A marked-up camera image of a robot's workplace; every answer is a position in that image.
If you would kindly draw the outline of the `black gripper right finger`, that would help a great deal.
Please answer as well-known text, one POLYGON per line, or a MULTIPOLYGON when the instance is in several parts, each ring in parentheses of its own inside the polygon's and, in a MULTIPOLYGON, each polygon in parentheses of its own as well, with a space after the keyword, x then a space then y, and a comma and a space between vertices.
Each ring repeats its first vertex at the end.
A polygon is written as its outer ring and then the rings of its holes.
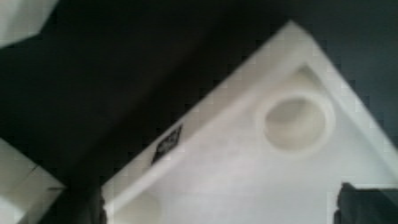
POLYGON ((345 182, 332 224, 398 224, 398 189, 355 188, 345 182))

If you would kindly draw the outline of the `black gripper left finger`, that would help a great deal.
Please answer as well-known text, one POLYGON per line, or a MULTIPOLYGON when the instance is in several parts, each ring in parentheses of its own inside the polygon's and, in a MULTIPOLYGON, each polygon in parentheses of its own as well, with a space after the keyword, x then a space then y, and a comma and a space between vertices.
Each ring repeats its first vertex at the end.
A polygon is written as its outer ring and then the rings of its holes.
POLYGON ((66 190, 55 200, 39 224, 107 224, 101 191, 66 190))

